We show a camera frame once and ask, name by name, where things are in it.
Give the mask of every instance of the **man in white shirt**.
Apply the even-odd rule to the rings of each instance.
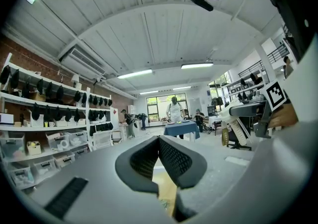
[[[182,122],[183,119],[181,117],[181,112],[182,112],[183,116],[185,117],[185,112],[184,112],[182,106],[180,105],[180,103],[177,102],[176,97],[172,97],[171,101],[172,101],[172,103],[170,103],[167,106],[167,111],[166,111],[167,118],[175,123]]]

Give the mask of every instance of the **office chair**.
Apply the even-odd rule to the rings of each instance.
[[[240,120],[242,121],[243,125],[246,127],[248,133],[250,133],[250,118],[249,117],[240,117]],[[252,147],[248,146],[241,146],[239,144],[239,140],[236,137],[235,133],[233,131],[229,132],[229,141],[234,142],[234,144],[228,144],[227,147],[232,146],[231,149],[248,149],[252,150]]]

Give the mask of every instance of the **window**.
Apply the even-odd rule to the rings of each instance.
[[[185,93],[147,98],[148,117],[151,122],[161,121],[166,117],[167,106],[172,97],[176,97],[183,109],[188,109]]]

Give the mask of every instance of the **tape roll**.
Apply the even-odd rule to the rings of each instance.
[[[67,148],[69,148],[69,142],[67,142],[66,140],[62,140],[61,141],[61,143],[60,143],[60,145],[61,145],[61,147],[63,148],[63,149],[67,149]]]

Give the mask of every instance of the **person sitting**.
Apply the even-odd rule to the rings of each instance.
[[[284,63],[286,63],[286,68],[285,68],[285,77],[288,78],[291,72],[294,71],[293,67],[290,65],[290,59],[288,56],[284,57]]]
[[[200,109],[197,109],[195,113],[195,123],[198,125],[200,132],[203,132],[203,119],[205,116],[200,112]]]

